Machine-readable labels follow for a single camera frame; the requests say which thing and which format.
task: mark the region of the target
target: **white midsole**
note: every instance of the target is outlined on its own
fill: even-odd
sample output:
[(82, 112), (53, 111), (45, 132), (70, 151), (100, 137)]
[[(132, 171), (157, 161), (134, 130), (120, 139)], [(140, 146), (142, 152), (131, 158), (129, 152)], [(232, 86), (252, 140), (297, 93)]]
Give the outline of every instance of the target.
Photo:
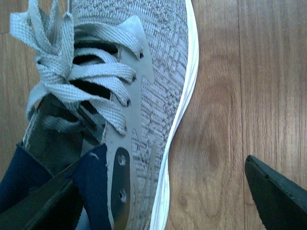
[(175, 131), (180, 123), (180, 120), (190, 102), (199, 64), (199, 43), (197, 26), (195, 21), (194, 10), (191, 0), (186, 0), (187, 21), (189, 29), (189, 53), (185, 82), (178, 110), (175, 115), (173, 125), (171, 127), (163, 159), (159, 173), (158, 187), (154, 198), (153, 212), (151, 216), (151, 230), (164, 230), (167, 222), (169, 201), (170, 201), (170, 186), (168, 177), (168, 152), (174, 137)]

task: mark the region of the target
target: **gray knit sneaker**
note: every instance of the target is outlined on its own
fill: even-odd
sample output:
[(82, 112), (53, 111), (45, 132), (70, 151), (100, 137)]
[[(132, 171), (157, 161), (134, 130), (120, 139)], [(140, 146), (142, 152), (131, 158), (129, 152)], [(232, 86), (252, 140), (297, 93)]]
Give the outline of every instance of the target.
[(191, 1), (75, 0), (62, 18), (57, 1), (48, 17), (30, 0), (11, 34), (35, 49), (41, 78), (23, 147), (56, 175), (105, 144), (108, 224), (97, 229), (163, 230), (168, 152), (198, 69)]

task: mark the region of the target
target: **shoelace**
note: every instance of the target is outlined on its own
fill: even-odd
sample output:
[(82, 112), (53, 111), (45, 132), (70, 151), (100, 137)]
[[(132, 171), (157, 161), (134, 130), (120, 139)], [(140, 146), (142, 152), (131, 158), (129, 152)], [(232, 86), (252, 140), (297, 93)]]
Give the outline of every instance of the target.
[[(98, 22), (74, 23), (71, 13), (61, 17), (57, 0), (52, 1), (50, 15), (38, 7), (38, 0), (29, 0), (27, 12), (13, 13), (10, 18), (10, 33), (36, 51), (35, 63), (40, 82), (31, 90), (26, 109), (30, 120), (35, 112), (35, 104), (47, 94), (56, 96), (67, 109), (76, 111), (82, 101), (89, 101), (120, 134), (125, 134), (125, 117), (114, 102), (89, 94), (70, 84), (73, 80), (83, 80), (109, 89), (123, 106), (129, 104), (129, 94), (122, 80), (132, 83), (135, 71), (127, 65), (118, 63), (110, 53), (98, 48), (77, 48), (76, 43), (101, 41), (102, 43), (125, 46), (136, 58), (142, 56), (139, 41), (126, 31)], [(94, 55), (100, 63), (86, 65), (73, 64), (79, 56)], [(49, 117), (65, 130), (76, 124), (60, 117)]]

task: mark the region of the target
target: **wood grain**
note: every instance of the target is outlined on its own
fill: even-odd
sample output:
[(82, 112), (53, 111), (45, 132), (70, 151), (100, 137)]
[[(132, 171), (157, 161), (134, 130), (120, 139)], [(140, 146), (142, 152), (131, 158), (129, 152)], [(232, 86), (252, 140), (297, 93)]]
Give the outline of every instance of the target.
[[(0, 179), (39, 80), (33, 51), (7, 34), (9, 13), (27, 2), (0, 0)], [(200, 68), (170, 150), (166, 229), (262, 230), (244, 176), (249, 154), (307, 189), (307, 1), (192, 3)]]
[(20, 11), (20, 0), (0, 0), (0, 34), (9, 32), (10, 13)]
[(166, 229), (244, 229), (237, 1), (193, 1), (193, 7), (200, 67), (170, 151)]
[(0, 34), (0, 180), (21, 141), (27, 121), (24, 115), (29, 94), (25, 46), (9, 34)]
[[(243, 154), (307, 188), (306, 1), (241, 0)], [(246, 229), (264, 229), (245, 185)]]

